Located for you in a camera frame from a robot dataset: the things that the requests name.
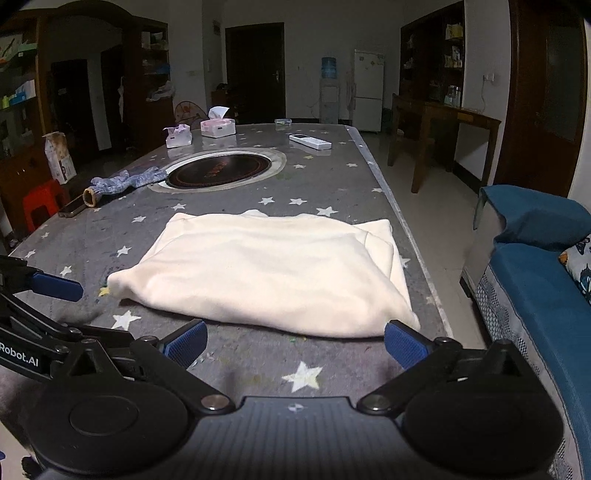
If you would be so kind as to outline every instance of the blue sofa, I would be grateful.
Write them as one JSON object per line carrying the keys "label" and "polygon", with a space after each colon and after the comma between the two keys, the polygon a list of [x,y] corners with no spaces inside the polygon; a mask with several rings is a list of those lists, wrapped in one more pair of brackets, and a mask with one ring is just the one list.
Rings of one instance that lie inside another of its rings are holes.
{"label": "blue sofa", "polygon": [[519,187],[481,190],[462,271],[491,338],[509,338],[561,411],[550,474],[591,479],[591,306],[558,261],[591,232],[580,204]]}

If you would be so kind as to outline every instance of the doorway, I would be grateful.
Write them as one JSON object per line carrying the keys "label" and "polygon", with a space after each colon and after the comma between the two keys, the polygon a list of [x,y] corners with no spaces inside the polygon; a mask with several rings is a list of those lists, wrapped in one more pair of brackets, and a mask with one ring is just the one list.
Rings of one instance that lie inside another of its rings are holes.
{"label": "doorway", "polygon": [[511,86],[495,184],[566,197],[587,102],[584,23],[553,0],[509,0]]}
{"label": "doorway", "polygon": [[90,102],[87,61],[65,60],[52,63],[51,75],[57,127],[65,133],[68,149],[78,169],[99,154]]}
{"label": "doorway", "polygon": [[227,28],[226,70],[237,123],[285,117],[283,23]]}
{"label": "doorway", "polygon": [[125,129],[123,123],[123,45],[116,45],[100,53],[100,71],[103,80],[105,114],[114,152],[125,151]]}

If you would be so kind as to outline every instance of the power cord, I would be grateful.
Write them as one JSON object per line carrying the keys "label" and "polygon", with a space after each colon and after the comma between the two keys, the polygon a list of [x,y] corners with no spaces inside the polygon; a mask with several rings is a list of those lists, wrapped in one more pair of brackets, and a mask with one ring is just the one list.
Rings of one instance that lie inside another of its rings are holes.
{"label": "power cord", "polygon": [[486,77],[482,76],[482,88],[480,89],[480,98],[482,98],[482,103],[484,104],[484,108],[480,111],[480,113],[484,113],[486,110],[486,99],[484,98],[484,85],[486,83]]}

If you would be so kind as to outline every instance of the table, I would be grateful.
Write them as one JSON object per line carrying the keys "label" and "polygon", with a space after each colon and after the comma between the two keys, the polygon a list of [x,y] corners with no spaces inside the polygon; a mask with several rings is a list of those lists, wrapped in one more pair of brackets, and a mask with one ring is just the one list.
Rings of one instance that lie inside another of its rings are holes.
{"label": "table", "polygon": [[[409,112],[421,116],[421,129],[419,133],[420,148],[417,163],[414,167],[411,192],[418,193],[419,188],[427,175],[427,147],[430,143],[429,134],[431,131],[431,120],[434,119],[456,122],[457,124],[462,123],[473,125],[474,127],[486,128],[489,131],[488,148],[486,149],[486,160],[480,185],[486,186],[488,184],[489,176],[491,175],[492,159],[495,155],[496,138],[501,124],[500,120],[463,108],[455,108],[442,103],[425,102],[423,100],[401,97],[396,94],[393,95],[392,108],[398,110],[398,115],[394,115],[394,122],[392,124],[394,135],[388,153],[388,166],[390,167],[394,165],[397,153],[396,144],[398,139],[396,132],[398,131],[398,124],[400,122],[400,113]],[[454,142],[450,149],[449,160],[446,165],[448,171],[451,171],[453,168],[455,152],[456,143]]]}
{"label": "table", "polygon": [[[332,149],[313,150],[290,141],[290,134],[321,138],[331,142]],[[145,186],[116,197],[104,197],[98,208],[86,209],[74,218],[53,216],[12,255],[28,255],[32,267],[81,282],[85,295],[77,303],[30,291],[19,293],[19,298],[50,318],[74,325],[112,328],[116,324],[115,316],[130,312],[140,317],[128,326],[132,335],[163,338],[191,317],[116,299],[105,294],[103,287],[110,273],[140,261],[175,213],[240,214],[251,209],[270,216],[322,213],[353,225],[388,219],[405,265],[408,292],[413,311],[421,322],[421,333],[430,339],[449,335],[445,313],[417,254],[408,225],[377,162],[355,128],[319,124],[237,125],[236,135],[217,139],[193,131],[192,145],[171,149],[162,146],[134,161],[128,170],[133,175],[148,167],[165,167],[193,154],[228,149],[281,154],[286,163],[274,176],[232,189],[163,192],[159,191],[160,187]],[[207,328],[207,350],[189,371],[229,395],[236,404],[245,395],[346,395],[355,404],[367,392],[402,371],[380,338],[310,338],[216,322],[208,322]],[[309,368],[322,367],[317,377],[318,390],[304,387],[292,392],[293,384],[283,377],[296,372],[300,362]],[[0,367],[0,420],[19,440],[25,441],[19,425],[39,393],[35,382],[27,383],[23,377]]]}

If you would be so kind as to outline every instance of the refrigerator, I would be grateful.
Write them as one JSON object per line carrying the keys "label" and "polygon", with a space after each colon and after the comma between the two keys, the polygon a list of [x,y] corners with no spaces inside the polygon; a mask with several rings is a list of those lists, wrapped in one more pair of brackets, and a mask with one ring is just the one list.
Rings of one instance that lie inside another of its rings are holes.
{"label": "refrigerator", "polygon": [[379,132],[382,129],[385,56],[363,50],[355,50],[354,55],[352,123],[357,130]]}

